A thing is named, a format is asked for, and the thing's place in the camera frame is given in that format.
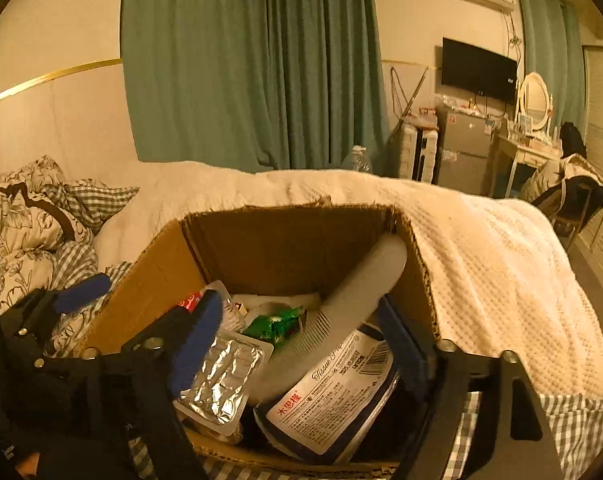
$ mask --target white mirror frame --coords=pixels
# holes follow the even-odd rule
[[[528,96],[528,85],[531,83],[537,84],[541,87],[541,90],[544,94],[544,98],[546,99],[546,113],[542,120],[533,122],[533,131],[542,130],[544,126],[546,126],[549,118],[550,118],[550,95],[548,94],[548,88],[543,78],[536,72],[530,72],[521,83],[519,87],[519,93],[517,97],[517,116],[515,119],[517,120],[519,113],[527,114],[528,108],[526,108],[526,99]]]

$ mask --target floor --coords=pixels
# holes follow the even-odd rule
[[[574,245],[568,251],[568,259],[579,285],[582,286],[588,299],[593,304],[603,332],[603,287],[582,253]]]

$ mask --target curtain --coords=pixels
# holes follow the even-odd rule
[[[374,0],[122,0],[121,53],[140,160],[383,170]]]
[[[553,95],[555,126],[571,122],[584,131],[585,69],[575,8],[562,0],[519,0],[526,73],[542,76]]]

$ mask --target clear water bottle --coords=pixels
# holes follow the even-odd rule
[[[372,173],[373,164],[366,154],[366,148],[363,146],[353,146],[344,161],[342,162],[342,170],[363,171],[363,173]]]

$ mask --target silver bolt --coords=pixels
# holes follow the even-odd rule
[[[457,345],[450,339],[439,339],[437,341],[437,348],[443,352],[454,352],[457,349]]]
[[[99,357],[99,355],[101,355],[101,352],[97,349],[97,348],[86,348],[82,353],[81,353],[81,358],[85,359],[86,361],[92,360],[92,359],[96,359],[97,357]]]
[[[519,362],[519,358],[517,357],[517,354],[515,352],[513,352],[512,350],[504,350],[502,352],[502,358],[504,358],[505,361],[512,363],[512,364]]]
[[[143,343],[144,348],[148,350],[159,350],[164,345],[164,340],[160,337],[151,337]]]

